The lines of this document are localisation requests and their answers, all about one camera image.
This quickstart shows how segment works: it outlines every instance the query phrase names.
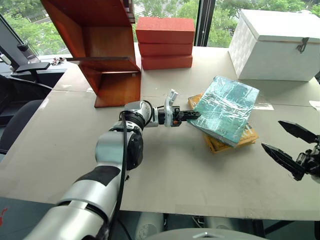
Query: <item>wooden shelf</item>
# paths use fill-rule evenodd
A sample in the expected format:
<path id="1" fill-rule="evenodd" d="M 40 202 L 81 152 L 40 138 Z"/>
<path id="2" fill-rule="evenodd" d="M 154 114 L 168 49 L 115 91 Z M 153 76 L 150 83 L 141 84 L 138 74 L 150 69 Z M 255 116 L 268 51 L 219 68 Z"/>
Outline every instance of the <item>wooden shelf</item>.
<path id="1" fill-rule="evenodd" d="M 140 100 L 132 26 L 121 0 L 41 0 L 65 45 L 97 94 L 95 107 Z M 129 77 L 125 72 L 137 72 Z"/>

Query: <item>plastic wrap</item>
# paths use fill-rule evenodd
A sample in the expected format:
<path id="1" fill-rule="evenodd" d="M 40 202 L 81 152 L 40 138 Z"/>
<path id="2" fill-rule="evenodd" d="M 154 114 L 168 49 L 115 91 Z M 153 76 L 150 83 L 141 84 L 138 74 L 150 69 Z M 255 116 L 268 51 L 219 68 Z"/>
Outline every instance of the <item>plastic wrap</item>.
<path id="1" fill-rule="evenodd" d="M 198 119 L 189 120 L 196 128 L 235 147 L 244 132 L 259 90 L 216 76 L 194 110 Z"/>

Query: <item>red brick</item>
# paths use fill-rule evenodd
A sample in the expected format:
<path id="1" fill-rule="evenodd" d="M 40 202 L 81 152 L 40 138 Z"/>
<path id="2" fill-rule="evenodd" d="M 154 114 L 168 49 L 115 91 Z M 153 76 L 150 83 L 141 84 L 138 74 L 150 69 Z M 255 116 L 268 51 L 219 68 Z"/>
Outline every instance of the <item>red brick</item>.
<path id="1" fill-rule="evenodd" d="M 195 24 L 191 18 L 140 17 L 136 37 L 144 44 L 192 44 Z"/>
<path id="2" fill-rule="evenodd" d="M 142 56 L 144 70 L 191 68 L 192 55 L 180 56 Z"/>
<path id="3" fill-rule="evenodd" d="M 141 56 L 191 55 L 193 44 L 138 43 Z"/>

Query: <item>white storage box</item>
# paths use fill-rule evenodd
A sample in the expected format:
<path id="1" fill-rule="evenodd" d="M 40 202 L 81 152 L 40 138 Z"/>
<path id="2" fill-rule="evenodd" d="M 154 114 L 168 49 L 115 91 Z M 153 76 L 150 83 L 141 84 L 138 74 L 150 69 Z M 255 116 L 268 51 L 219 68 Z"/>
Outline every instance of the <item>white storage box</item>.
<path id="1" fill-rule="evenodd" d="M 242 10 L 229 53 L 240 80 L 309 81 L 320 71 L 320 18 Z"/>

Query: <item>table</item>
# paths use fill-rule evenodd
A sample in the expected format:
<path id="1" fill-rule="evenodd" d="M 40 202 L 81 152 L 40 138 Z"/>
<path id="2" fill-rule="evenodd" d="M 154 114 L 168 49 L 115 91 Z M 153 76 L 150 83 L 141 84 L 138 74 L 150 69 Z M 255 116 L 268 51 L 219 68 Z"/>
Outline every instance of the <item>table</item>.
<path id="1" fill-rule="evenodd" d="M 176 104 L 203 92 L 213 77 L 236 80 L 226 48 L 193 48 L 189 69 L 142 72 L 141 99 L 163 105 L 171 88 Z M 180 127 L 146 128 L 142 164 L 130 171 L 122 210 L 252 219 L 320 220 L 320 184 L 305 176 L 296 182 L 261 147 L 277 146 L 294 158 L 309 144 L 286 133 L 278 120 L 290 120 L 320 133 L 320 86 L 310 82 L 243 81 L 260 88 L 250 123 L 256 144 L 212 154 L 202 132 Z M 55 203 L 81 175 L 92 170 L 98 137 L 118 120 L 121 107 L 94 108 L 95 94 L 74 65 L 44 100 L 0 163 L 0 196 Z"/>

